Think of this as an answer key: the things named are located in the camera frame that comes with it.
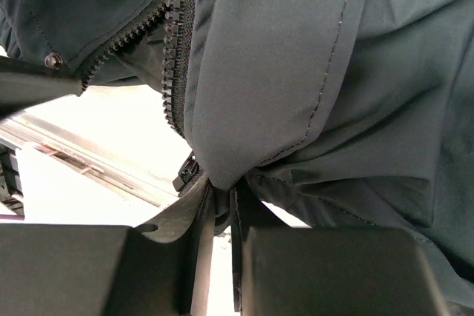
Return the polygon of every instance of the zipper pull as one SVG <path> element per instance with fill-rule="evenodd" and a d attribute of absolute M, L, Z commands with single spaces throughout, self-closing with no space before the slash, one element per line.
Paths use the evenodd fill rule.
<path fill-rule="evenodd" d="M 178 172 L 178 177 L 173 181 L 175 190 L 177 192 L 182 191 L 186 184 L 188 184 L 198 173 L 199 164 L 196 162 L 194 152 L 191 152 L 190 156 L 181 166 Z"/>

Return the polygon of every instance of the jacket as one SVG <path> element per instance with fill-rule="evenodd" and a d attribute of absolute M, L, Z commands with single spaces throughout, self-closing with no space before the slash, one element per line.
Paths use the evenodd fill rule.
<path fill-rule="evenodd" d="M 10 57 L 74 83 L 21 105 L 138 77 L 219 189 L 244 176 L 311 226 L 404 229 L 453 314 L 474 309 L 474 0 L 0 5 Z"/>

